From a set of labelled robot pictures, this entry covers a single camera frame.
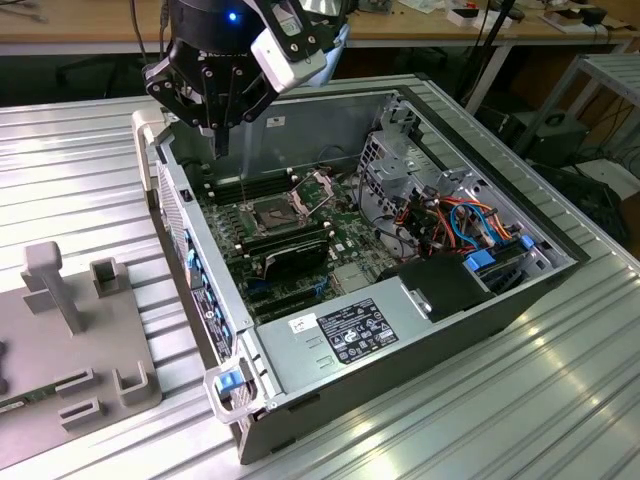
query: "aluminum table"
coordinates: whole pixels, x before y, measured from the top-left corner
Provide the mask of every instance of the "aluminum table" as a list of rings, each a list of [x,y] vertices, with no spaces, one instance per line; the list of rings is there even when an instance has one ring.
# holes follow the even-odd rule
[[[506,331],[283,451],[238,463],[139,187],[130,115],[146,97],[0,110],[0,288],[22,246],[56,239],[64,273],[129,268],[164,392],[145,413],[0,472],[15,478],[638,478],[640,264],[434,84],[401,79],[591,256]],[[446,148],[423,139],[436,154]]]
[[[533,121],[522,133],[520,140],[514,147],[515,152],[522,154],[526,150],[542,123],[548,118],[551,110],[558,104],[569,87],[573,85],[573,81],[579,73],[586,73],[591,77],[591,81],[569,107],[570,114],[577,117],[600,85],[609,88],[621,99],[631,103],[630,108],[640,108],[640,55],[632,53],[578,55],[571,62],[562,78],[558,80]],[[624,148],[638,135],[640,135],[640,123],[631,128],[629,134],[614,148]]]

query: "power supply label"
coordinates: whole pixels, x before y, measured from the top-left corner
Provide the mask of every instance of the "power supply label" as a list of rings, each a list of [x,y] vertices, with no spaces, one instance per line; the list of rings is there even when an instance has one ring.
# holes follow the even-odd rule
[[[371,298],[318,318],[340,363],[349,364],[398,341]]]

